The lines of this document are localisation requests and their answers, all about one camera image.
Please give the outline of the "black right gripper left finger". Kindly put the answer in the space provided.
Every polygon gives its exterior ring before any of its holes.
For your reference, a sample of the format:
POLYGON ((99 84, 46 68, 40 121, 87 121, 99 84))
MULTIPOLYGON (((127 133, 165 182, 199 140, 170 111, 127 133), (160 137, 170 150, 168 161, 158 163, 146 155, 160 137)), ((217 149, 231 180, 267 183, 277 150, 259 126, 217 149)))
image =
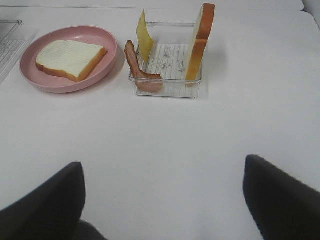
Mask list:
POLYGON ((72 162, 1 210, 2 240, 71 240, 86 201, 83 167, 72 162))

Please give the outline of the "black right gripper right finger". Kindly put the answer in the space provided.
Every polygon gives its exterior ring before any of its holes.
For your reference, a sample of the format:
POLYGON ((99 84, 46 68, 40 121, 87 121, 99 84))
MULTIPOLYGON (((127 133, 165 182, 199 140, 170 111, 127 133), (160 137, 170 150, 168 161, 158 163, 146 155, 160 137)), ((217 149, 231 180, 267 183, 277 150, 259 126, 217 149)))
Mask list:
POLYGON ((258 155, 245 159, 243 194, 263 239, 320 238, 320 193, 258 155))

